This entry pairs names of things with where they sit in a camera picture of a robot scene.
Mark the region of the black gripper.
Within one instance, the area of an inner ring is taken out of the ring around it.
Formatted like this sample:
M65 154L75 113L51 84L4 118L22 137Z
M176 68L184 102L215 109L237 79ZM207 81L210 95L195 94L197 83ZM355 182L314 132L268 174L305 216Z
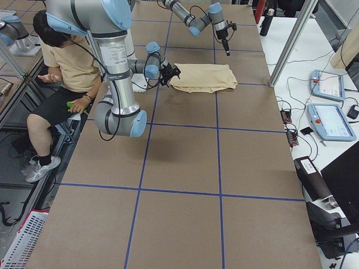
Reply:
M172 66L170 63L168 63L166 66L163 66L161 69L160 69L160 74L161 74L161 78L160 78L160 84L162 86L164 85L168 85L168 81L174 77L174 76L177 76L179 78L180 74L179 74L179 71L180 69L174 65Z
M224 48L224 51L226 53L227 56L230 56L230 50L229 50L229 45L228 45L228 31L227 28L222 28L219 30L215 31L216 35L217 35L217 39L222 41L222 46Z

